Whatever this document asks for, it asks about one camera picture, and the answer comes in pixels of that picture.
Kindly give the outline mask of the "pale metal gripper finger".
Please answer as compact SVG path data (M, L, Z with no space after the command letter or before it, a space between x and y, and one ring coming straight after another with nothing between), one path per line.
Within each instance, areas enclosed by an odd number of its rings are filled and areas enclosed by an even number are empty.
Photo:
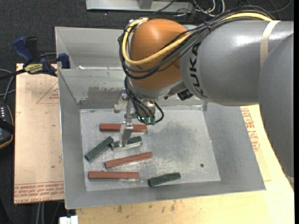
M120 126L120 134L119 134L119 147L123 147L122 140L123 140L123 133L125 130L125 123L122 123Z
M133 129L134 129L134 127L133 127L132 123L125 124L125 128L123 131L123 147L127 146L127 142L131 137L131 133L132 133Z

